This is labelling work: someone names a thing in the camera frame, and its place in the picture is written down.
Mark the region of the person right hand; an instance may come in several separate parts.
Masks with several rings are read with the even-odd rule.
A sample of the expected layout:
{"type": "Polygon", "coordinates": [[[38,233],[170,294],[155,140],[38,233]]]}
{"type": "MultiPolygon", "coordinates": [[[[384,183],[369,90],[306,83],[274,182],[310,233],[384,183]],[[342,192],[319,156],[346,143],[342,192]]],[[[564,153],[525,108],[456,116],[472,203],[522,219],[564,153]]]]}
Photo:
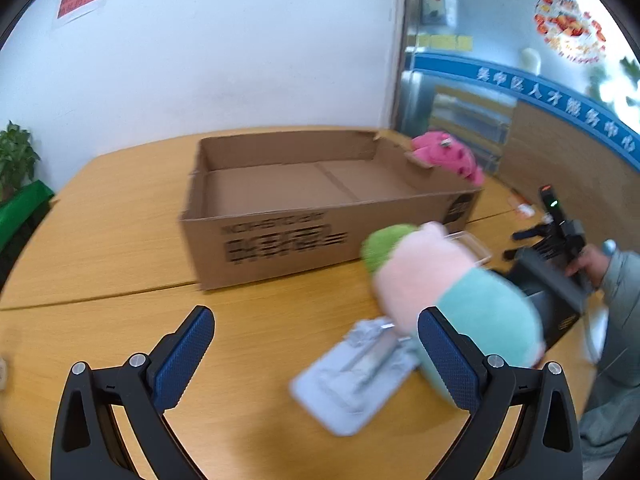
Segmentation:
{"type": "Polygon", "coordinates": [[[565,269],[566,276],[583,273],[593,288],[599,288],[611,263],[611,257],[593,244],[582,248],[579,255],[565,269]]]}

